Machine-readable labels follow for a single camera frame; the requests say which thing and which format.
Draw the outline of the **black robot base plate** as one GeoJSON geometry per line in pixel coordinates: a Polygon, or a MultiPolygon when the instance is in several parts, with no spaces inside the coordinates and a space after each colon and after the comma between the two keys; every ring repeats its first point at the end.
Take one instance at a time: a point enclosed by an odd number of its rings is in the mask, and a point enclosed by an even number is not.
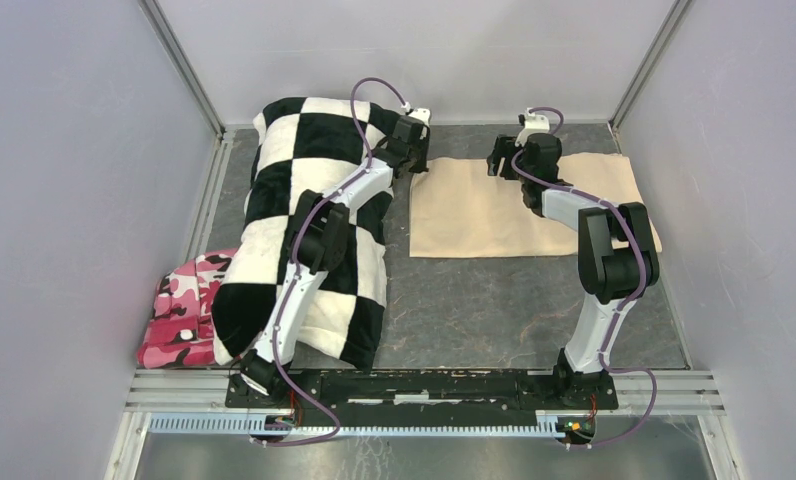
{"type": "Polygon", "coordinates": [[[234,374],[225,405],[233,409],[300,406],[306,427],[333,426],[324,412],[330,409],[345,428],[532,426],[539,411],[573,416],[619,406],[615,385],[606,373],[576,379],[527,369],[369,373],[303,369],[291,371],[290,377],[318,403],[312,405],[290,393],[267,397],[234,374]]]}

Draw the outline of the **beige surgical wrap cloth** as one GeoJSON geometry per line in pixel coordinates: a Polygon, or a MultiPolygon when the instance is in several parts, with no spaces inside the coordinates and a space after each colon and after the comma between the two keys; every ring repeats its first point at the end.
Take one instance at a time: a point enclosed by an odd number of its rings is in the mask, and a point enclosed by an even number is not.
{"type": "MultiPolygon", "coordinates": [[[[563,156],[560,177],[576,188],[623,203],[642,202],[630,160],[619,154],[563,156]]],[[[508,258],[573,255],[577,234],[527,209],[517,181],[487,175],[486,160],[440,157],[416,175],[410,191],[409,255],[416,258],[508,258]]]]}

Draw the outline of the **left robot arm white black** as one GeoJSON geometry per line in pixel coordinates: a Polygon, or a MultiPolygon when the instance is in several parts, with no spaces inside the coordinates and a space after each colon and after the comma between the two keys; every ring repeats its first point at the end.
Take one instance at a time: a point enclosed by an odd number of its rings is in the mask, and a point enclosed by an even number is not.
{"type": "Polygon", "coordinates": [[[366,153],[364,161],[335,186],[304,191],[287,228],[289,264],[265,330],[241,360],[240,376],[252,397],[276,407],[287,397],[295,345],[306,314],[328,273],[344,260],[351,216],[386,191],[395,174],[421,172],[430,142],[431,111],[414,108],[399,117],[391,135],[366,153]]]}

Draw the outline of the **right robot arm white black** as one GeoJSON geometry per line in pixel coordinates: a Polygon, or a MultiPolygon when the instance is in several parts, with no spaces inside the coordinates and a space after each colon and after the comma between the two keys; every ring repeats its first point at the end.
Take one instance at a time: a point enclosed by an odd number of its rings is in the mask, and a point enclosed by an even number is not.
{"type": "Polygon", "coordinates": [[[578,323],[553,368],[551,392],[576,408],[610,387],[609,356],[619,327],[635,302],[659,277],[646,207],[615,204],[563,181],[561,140],[549,133],[496,137],[488,173],[517,180],[524,205],[564,225],[577,237],[578,277],[585,291],[578,323]]]}

